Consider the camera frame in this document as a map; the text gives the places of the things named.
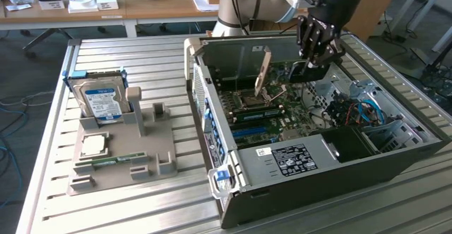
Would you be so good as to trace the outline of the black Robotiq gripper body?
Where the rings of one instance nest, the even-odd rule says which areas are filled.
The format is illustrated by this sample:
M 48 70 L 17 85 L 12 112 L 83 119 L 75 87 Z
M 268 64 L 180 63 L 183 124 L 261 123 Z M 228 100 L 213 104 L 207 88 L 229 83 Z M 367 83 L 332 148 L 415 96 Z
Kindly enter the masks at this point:
M 339 38 L 341 28 L 349 22 L 360 0 L 321 0 L 320 6 L 308 9 L 308 18 L 319 30 L 321 43 Z

